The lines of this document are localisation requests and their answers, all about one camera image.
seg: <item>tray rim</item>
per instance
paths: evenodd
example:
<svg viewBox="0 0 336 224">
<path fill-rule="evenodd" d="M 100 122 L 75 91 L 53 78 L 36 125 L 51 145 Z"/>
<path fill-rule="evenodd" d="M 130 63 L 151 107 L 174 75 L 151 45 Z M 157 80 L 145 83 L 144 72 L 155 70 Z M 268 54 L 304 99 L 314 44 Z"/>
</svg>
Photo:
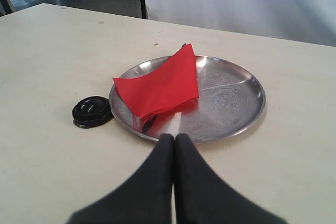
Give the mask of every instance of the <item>tray rim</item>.
<svg viewBox="0 0 336 224">
<path fill-rule="evenodd" d="M 237 66 L 237 67 L 239 67 L 239 68 L 242 68 L 244 71 L 246 71 L 248 74 L 250 74 L 250 75 L 257 81 L 258 85 L 260 86 L 261 95 L 262 95 L 262 97 L 263 97 L 263 100 L 262 100 L 262 104 L 261 104 L 261 107 L 260 107 L 260 110 L 259 110 L 258 114 L 253 118 L 253 120 L 251 120 L 247 125 L 245 125 L 244 127 L 242 127 L 240 130 L 238 130 L 238 131 L 236 131 L 236 132 L 234 132 L 234 133 L 232 133 L 232 134 L 229 134 L 229 135 L 223 134 L 223 135 L 221 135 L 221 136 L 214 137 L 214 138 L 212 138 L 211 140 L 207 140 L 207 141 L 203 141 L 203 142 L 193 142 L 193 143 L 194 143 L 195 145 L 198 145 L 198 144 L 205 144 L 205 143 L 211 143 L 211 142 L 218 142 L 218 141 L 221 141 L 221 140 L 230 138 L 230 137 L 232 137 L 232 136 L 236 136 L 236 135 L 238 135 L 238 134 L 240 134 L 240 133 L 246 131 L 247 129 L 249 129 L 252 125 L 254 125 L 254 124 L 258 121 L 258 119 L 260 118 L 260 116 L 261 116 L 261 114 L 263 113 L 264 108 L 265 108 L 265 106 L 266 106 L 266 94 L 265 94 L 265 90 L 264 90 L 264 87 L 263 87 L 263 86 L 261 85 L 261 83 L 259 82 L 259 80 L 258 80 L 258 79 L 257 79 L 251 72 L 249 72 L 249 71 L 246 70 L 245 68 L 243 68 L 243 67 L 241 67 L 241 66 L 239 66 L 239 65 L 237 65 L 237 64 L 235 64 L 235 63 L 233 63 L 233 62 L 231 62 L 231 61 L 224 60 L 224 59 L 217 58 L 217 57 L 212 57 L 212 56 L 204 56 L 204 55 L 195 55 L 195 56 L 197 56 L 197 57 L 209 58 L 209 59 L 220 60 L 220 61 L 223 61 L 223 62 L 232 64 L 232 65 L 235 65 L 235 66 Z M 140 64 L 137 64 L 137 65 L 131 67 L 130 69 L 128 69 L 126 72 L 124 72 L 124 73 L 120 76 L 120 78 L 122 78 L 125 74 L 127 74 L 127 73 L 128 73 L 129 71 L 131 71 L 133 68 L 135 68 L 135 67 L 137 67 L 137 66 L 139 66 L 139 65 L 141 65 L 141 64 L 143 64 L 143 63 L 146 63 L 146 62 L 151 61 L 151 60 L 168 59 L 169 57 L 170 57 L 170 56 L 163 56 L 163 57 L 158 57 L 158 58 L 154 58 L 154 59 L 150 59 L 150 60 L 144 61 L 144 62 L 142 62 L 142 63 L 140 63 Z M 109 93 L 109 104 L 110 104 L 110 107 L 111 107 L 111 112 L 112 112 L 114 118 L 116 119 L 116 121 L 117 121 L 120 125 L 122 125 L 126 130 L 132 132 L 133 134 L 135 134 L 135 135 L 137 135 L 137 136 L 139 136 L 139 137 L 141 137 L 141 138 L 150 140 L 150 141 L 152 141 L 152 142 L 157 142 L 157 141 L 159 141 L 159 139 L 156 138 L 156 137 L 148 136 L 148 135 L 143 134 L 143 133 L 141 133 L 141 132 L 139 132 L 139 131 L 137 131 L 137 130 L 135 130 L 135 129 L 133 129 L 133 128 L 130 128 L 130 127 L 129 127 L 128 125 L 126 125 L 126 124 L 125 124 L 125 123 L 124 123 L 118 116 L 116 116 L 115 111 L 114 111 L 114 108 L 113 108 L 113 106 L 112 106 L 112 102 L 111 102 L 111 96 L 112 96 L 112 93 L 113 93 L 113 91 L 115 90 L 115 88 L 116 88 L 116 85 L 113 83 L 113 86 L 112 86 L 112 88 L 111 88 L 111 90 L 110 90 L 110 93 Z"/>
</svg>

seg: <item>red napkin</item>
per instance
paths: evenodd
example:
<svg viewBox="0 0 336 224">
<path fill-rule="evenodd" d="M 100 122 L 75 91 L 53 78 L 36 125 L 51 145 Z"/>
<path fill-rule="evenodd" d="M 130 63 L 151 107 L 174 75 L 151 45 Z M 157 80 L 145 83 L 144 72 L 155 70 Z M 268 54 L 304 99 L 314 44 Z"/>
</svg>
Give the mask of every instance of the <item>red napkin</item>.
<svg viewBox="0 0 336 224">
<path fill-rule="evenodd" d="M 198 98 L 196 57 L 191 44 L 145 76 L 113 80 L 121 99 L 142 124 L 159 113 Z"/>
</svg>

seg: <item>white curtain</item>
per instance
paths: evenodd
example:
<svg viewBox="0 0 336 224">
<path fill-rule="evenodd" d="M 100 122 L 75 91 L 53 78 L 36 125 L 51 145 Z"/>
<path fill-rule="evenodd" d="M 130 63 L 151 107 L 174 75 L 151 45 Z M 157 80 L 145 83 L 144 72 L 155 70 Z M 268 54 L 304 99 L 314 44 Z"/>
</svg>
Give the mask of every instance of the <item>white curtain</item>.
<svg viewBox="0 0 336 224">
<path fill-rule="evenodd" d="M 336 0 L 146 0 L 149 19 L 336 46 Z"/>
</svg>

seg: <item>metal tray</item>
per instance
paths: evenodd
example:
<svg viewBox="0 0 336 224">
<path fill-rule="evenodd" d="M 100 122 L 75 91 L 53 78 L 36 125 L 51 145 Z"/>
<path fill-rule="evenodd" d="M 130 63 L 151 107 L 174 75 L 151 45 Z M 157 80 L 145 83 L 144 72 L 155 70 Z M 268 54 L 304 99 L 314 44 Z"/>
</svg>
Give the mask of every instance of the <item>metal tray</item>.
<svg viewBox="0 0 336 224">
<path fill-rule="evenodd" d="M 121 78 L 148 74 L 168 57 L 139 64 Z M 136 135 L 158 141 L 161 133 L 187 133 L 195 144 L 221 140 L 248 129 L 260 116 L 266 97 L 260 82 L 244 68 L 218 58 L 196 56 L 199 99 L 182 111 L 158 116 L 146 133 L 133 127 L 133 115 L 121 100 L 115 86 L 110 105 L 117 121 Z"/>
</svg>

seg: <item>white table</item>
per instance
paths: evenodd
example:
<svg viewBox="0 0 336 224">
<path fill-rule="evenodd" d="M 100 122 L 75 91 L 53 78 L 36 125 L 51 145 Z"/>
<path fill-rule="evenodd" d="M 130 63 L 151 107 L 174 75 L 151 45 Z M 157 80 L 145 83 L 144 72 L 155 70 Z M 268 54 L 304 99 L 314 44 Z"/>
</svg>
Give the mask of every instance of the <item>white table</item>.
<svg viewBox="0 0 336 224">
<path fill-rule="evenodd" d="M 115 120 L 80 129 L 71 110 L 185 42 L 246 68 L 267 96 L 252 129 L 197 147 L 211 167 L 289 223 L 336 222 L 336 48 L 47 4 L 0 31 L 0 223 L 64 223 L 124 182 L 153 143 Z"/>
</svg>

